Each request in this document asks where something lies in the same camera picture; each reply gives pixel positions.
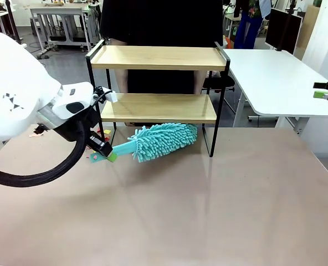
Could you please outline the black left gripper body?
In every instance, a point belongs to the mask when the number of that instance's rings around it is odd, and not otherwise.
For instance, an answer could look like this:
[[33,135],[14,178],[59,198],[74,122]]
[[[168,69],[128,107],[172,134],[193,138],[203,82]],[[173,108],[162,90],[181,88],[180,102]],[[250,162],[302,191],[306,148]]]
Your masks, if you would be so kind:
[[91,149],[108,157],[112,152],[112,146],[91,129],[100,121],[100,114],[92,106],[85,108],[84,104],[66,104],[66,111],[70,111],[72,117],[65,123],[55,128],[54,131],[69,142],[75,142],[71,157],[80,157],[85,148]]

